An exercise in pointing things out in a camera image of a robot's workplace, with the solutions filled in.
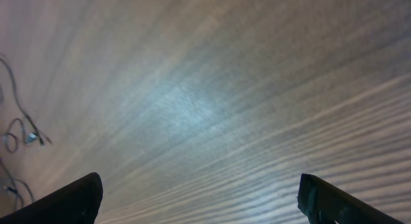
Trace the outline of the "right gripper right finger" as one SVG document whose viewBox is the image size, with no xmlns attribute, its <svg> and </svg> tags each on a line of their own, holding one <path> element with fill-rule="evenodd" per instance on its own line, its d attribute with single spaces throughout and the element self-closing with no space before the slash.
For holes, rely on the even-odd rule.
<svg viewBox="0 0 411 224">
<path fill-rule="evenodd" d="M 311 224 L 402 224 L 315 175 L 301 175 L 297 201 Z"/>
</svg>

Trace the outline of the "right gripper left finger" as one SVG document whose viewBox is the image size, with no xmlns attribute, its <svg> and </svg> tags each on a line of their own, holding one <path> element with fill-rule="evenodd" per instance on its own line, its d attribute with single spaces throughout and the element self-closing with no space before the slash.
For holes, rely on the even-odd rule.
<svg viewBox="0 0 411 224">
<path fill-rule="evenodd" d="M 103 199 L 99 174 L 93 172 L 1 218 L 1 224 L 94 224 Z"/>
</svg>

